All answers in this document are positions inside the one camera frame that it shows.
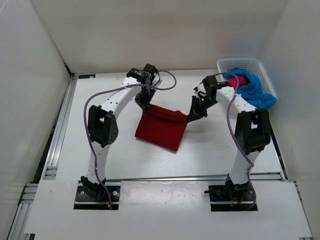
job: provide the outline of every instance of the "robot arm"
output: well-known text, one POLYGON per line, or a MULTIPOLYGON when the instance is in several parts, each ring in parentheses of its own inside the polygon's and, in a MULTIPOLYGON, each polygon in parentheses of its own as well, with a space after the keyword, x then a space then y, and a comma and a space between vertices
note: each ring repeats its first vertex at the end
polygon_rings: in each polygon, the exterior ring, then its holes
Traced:
MULTIPOLYGON (((158 70, 150 64, 147 64, 143 70, 131 69, 124 78, 121 87, 132 84, 144 84, 157 87, 161 80, 155 82, 158 70)), ((105 183, 105 167, 107 155, 112 143, 118 137, 117 118, 129 101, 135 97, 135 102, 145 109, 154 96, 156 90, 150 87, 128 87, 112 94, 105 102, 99 106, 92 105, 88 113, 88 131, 92 142, 93 149, 97 156, 95 165, 95 156, 91 152, 88 172, 81 177, 83 186, 89 189, 94 199, 99 199, 104 194, 104 189, 100 185, 99 179, 105 183)))
MULTIPOLYGON (((227 81, 218 82, 215 75, 207 76, 195 89, 192 97, 188 122, 207 116, 207 109, 221 103, 225 108, 232 100, 235 90, 227 81)), ((235 138, 246 156, 255 162, 259 153, 270 143, 269 113, 266 109, 256 109, 237 95, 230 107, 230 113, 236 118, 235 138)), ((228 174, 225 187, 232 199, 237 198, 249 186, 248 169, 251 164, 237 150, 234 165, 228 174)))

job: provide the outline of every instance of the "blue towel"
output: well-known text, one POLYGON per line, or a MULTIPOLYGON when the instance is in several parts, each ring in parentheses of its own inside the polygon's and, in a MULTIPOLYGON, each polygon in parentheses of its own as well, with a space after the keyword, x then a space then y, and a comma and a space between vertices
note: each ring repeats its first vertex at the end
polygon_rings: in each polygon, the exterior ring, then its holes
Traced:
MULTIPOLYGON (((241 94, 242 98, 251 105, 258 109, 269 110, 272 105, 276 103, 277 99, 273 95, 263 93, 260 79, 256 75, 237 67, 229 72, 238 76, 243 76, 249 81, 248 84, 239 86, 237 93, 241 94)), ((234 78, 231 74, 223 74, 223 76, 227 79, 234 78)))

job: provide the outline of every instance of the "laundry basket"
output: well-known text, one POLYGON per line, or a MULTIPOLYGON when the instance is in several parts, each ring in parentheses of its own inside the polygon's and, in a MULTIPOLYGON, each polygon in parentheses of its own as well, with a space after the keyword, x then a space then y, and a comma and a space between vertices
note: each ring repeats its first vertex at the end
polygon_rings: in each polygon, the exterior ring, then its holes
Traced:
MULTIPOLYGON (((229 72, 234 68, 248 70, 251 74, 256 75, 261 82, 263 93, 272 94, 276 96, 276 92, 270 82, 270 79, 258 59, 254 57, 228 57, 220 58, 216 61, 219 73, 229 72)), ((222 75, 220 75, 221 81, 226 81, 222 75)))

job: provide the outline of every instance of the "white table surface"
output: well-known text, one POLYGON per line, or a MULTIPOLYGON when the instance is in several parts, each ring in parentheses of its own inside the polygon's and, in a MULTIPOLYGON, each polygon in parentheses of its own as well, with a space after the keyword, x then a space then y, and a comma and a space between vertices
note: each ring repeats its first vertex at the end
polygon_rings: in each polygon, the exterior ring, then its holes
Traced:
POLYGON ((211 212, 208 182, 122 182, 119 210, 74 210, 77 182, 42 180, 34 240, 299 240, 311 232, 295 184, 253 181, 258 211, 211 212))
MULTIPOLYGON (((157 91, 152 104, 188 114, 193 88, 216 69, 173 71, 177 86, 168 91, 157 91)), ((93 94, 118 88, 125 73, 96 74, 95 78, 79 79, 72 101, 68 125, 60 152, 58 181, 77 181, 85 175, 90 159, 83 107, 93 94)), ((169 87, 173 79, 166 73, 160 87, 169 87)), ((108 98, 94 98, 90 105, 99 105, 108 98)), ((135 138, 142 110, 131 101, 121 112, 117 124, 119 135, 112 144, 106 163, 107 179, 156 178, 226 175, 232 168, 236 146, 227 128, 226 110, 221 104, 208 109, 208 117, 187 125, 177 153, 135 138)), ((271 142, 258 156, 252 173, 279 173, 281 166, 275 147, 271 142)))

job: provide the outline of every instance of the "red towel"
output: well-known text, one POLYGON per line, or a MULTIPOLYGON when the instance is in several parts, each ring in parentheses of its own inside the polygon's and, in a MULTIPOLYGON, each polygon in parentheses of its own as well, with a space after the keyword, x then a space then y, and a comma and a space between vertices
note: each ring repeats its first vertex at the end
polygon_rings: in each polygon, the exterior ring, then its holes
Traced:
MULTIPOLYGON (((239 79, 239 86, 246 85, 249 83, 249 81, 244 76, 238 76, 238 79, 239 79)), ((234 89, 236 88, 237 79, 235 77, 230 78, 228 82, 232 85, 234 89)))
POLYGON ((186 127, 187 115, 150 105, 142 113, 135 137, 176 152, 186 127))

